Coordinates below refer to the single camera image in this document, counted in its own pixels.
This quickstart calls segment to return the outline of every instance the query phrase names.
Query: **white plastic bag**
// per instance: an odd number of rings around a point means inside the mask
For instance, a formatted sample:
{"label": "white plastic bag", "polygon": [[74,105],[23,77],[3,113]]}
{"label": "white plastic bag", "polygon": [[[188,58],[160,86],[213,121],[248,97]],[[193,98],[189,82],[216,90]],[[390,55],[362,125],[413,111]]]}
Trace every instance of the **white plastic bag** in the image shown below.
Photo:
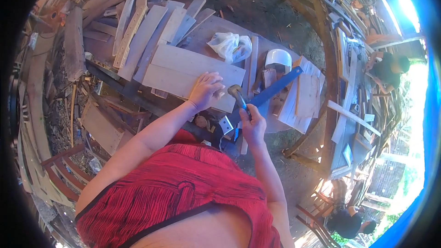
{"label": "white plastic bag", "polygon": [[207,44],[228,64],[240,62],[251,55],[252,44],[248,36],[233,33],[215,33]]}

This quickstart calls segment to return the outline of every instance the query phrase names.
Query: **hammer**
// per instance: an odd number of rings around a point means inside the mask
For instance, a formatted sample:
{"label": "hammer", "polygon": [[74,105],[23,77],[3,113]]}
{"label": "hammer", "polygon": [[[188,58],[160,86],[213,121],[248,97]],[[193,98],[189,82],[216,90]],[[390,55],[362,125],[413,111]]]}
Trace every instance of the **hammer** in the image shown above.
{"label": "hammer", "polygon": [[245,111],[250,116],[250,120],[251,120],[251,114],[250,114],[250,111],[248,110],[248,107],[246,106],[245,99],[242,96],[242,93],[241,93],[242,88],[240,87],[240,85],[232,85],[232,86],[228,87],[227,92],[228,92],[228,94],[230,94],[231,96],[233,96],[236,99],[236,104],[239,108],[245,109]]}

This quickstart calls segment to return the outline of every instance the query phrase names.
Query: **black hair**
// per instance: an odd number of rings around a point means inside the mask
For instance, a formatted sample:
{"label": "black hair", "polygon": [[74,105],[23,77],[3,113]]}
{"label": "black hair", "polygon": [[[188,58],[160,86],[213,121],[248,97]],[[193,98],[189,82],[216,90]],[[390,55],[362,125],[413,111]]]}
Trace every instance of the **black hair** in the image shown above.
{"label": "black hair", "polygon": [[377,223],[371,220],[369,224],[366,225],[366,227],[364,227],[363,234],[372,234],[373,231],[375,230],[375,227],[377,227]]}
{"label": "black hair", "polygon": [[406,56],[400,56],[398,58],[398,65],[401,67],[401,70],[403,70],[404,73],[407,73],[407,71],[409,71],[409,67],[411,66],[411,62]]}

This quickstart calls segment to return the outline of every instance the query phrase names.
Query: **chair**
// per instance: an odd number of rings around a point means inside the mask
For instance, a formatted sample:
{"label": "chair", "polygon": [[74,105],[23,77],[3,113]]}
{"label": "chair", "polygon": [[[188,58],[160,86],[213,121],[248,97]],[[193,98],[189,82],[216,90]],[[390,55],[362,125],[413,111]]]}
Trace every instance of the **chair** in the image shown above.
{"label": "chair", "polygon": [[332,211],[332,207],[334,206],[334,202],[330,197],[324,196],[319,192],[314,192],[317,196],[316,201],[314,202],[314,209],[311,212],[308,212],[306,209],[302,208],[300,205],[296,205],[297,209],[299,209],[302,213],[306,215],[306,219],[301,218],[297,215],[297,218],[301,223],[303,223],[306,227],[308,227],[320,240],[320,242],[326,248],[341,248],[341,246],[331,238],[328,230],[324,227],[323,222],[319,220],[328,212]]}

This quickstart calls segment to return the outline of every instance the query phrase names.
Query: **dirt ground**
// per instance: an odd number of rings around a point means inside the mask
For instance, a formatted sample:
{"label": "dirt ground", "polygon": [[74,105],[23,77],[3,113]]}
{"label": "dirt ground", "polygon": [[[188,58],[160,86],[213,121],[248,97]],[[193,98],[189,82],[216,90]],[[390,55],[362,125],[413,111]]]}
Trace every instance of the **dirt ground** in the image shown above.
{"label": "dirt ground", "polygon": [[[74,0],[78,4],[83,4],[87,0]],[[176,0],[184,3],[189,3],[192,0]],[[323,43],[320,41],[317,34],[312,30],[312,27],[306,22],[305,18],[294,11],[288,3],[277,4],[278,0],[207,0],[205,8],[212,8],[216,10],[215,15],[219,15],[219,10],[222,10],[224,18],[244,27],[250,31],[264,36],[270,41],[283,44],[287,48],[292,48],[299,55],[304,55],[308,60],[314,63],[319,69],[325,68]],[[227,5],[230,5],[234,12],[232,12]],[[58,90],[66,86],[66,79],[62,76],[63,71],[58,70],[55,76],[55,86]],[[79,92],[79,104],[84,106],[85,96]],[[69,115],[63,114],[66,106],[64,101],[56,101],[52,104],[51,113],[49,115],[48,132],[52,132],[49,136],[52,152],[54,154],[63,151],[70,147],[69,138]],[[320,145],[323,142],[324,123],[317,126],[308,141],[301,147],[300,153],[309,155],[320,154]],[[311,206],[311,194],[319,183],[318,174],[300,165],[298,162],[286,159],[282,155],[282,149],[289,148],[295,141],[300,138],[301,134],[296,130],[287,130],[284,132],[267,134],[265,141],[267,143],[273,163],[279,173],[284,186],[285,195],[288,201],[288,214],[290,218],[291,234],[295,240],[303,236],[308,229],[301,224],[295,216],[298,210],[295,208],[297,203],[303,207]],[[239,167],[247,174],[255,175],[254,161],[250,154],[240,156],[234,147],[229,147],[226,153],[232,157]],[[80,167],[87,172],[91,172],[88,165],[90,160],[89,155],[80,155],[77,162]],[[72,209],[63,209],[60,212],[67,212],[64,215],[70,223],[73,220]]]}

